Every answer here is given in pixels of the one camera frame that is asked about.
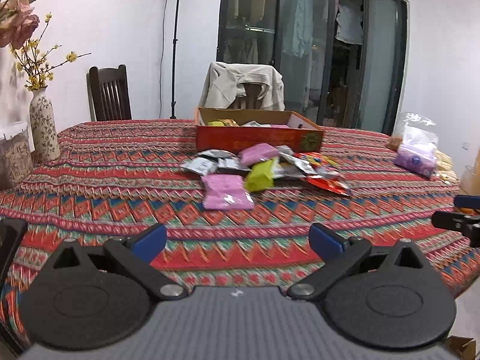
red box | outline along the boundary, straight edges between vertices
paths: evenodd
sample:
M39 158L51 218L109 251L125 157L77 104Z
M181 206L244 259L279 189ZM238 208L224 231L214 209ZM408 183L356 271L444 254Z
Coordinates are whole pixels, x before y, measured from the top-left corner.
M232 119L238 125L254 120L260 124L288 125L291 128L207 126L219 119ZM237 154L257 143L287 145L295 152L317 152L323 139L321 127L293 111L198 108L195 122L198 152L222 149Z

sliding glass door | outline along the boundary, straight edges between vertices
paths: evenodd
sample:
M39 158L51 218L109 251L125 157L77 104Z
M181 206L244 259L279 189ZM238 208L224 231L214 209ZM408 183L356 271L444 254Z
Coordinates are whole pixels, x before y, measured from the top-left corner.
M217 60L273 65L318 125L391 133L406 33L403 0L221 0Z

chair backrest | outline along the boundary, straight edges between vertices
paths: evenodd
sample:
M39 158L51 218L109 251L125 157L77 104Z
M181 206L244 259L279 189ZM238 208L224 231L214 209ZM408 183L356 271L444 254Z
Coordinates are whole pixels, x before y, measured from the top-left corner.
M118 69L91 67L89 80L97 121L131 119L127 68L124 64Z
M258 99L258 95L262 90L260 84L244 83L246 96L237 97L229 108L232 109L260 109L262 107L262 100Z

gray gripper base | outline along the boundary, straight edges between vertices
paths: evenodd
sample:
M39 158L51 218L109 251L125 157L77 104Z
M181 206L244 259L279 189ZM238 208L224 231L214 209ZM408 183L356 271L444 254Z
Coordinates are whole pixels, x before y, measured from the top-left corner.
M364 348L336 333L316 307L277 287L197 287L160 303L150 320L117 344L85 352L34 345L24 360L455 360L441 346L409 353Z

light stand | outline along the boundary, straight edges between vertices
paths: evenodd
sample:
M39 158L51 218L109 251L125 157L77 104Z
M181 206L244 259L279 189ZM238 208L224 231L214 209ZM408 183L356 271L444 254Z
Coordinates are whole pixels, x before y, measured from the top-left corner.
M177 0L177 7L175 9L175 26L173 29L173 55L172 55L172 116L170 119L176 119L175 116L175 57L177 55L177 23L179 19L179 3L180 0Z

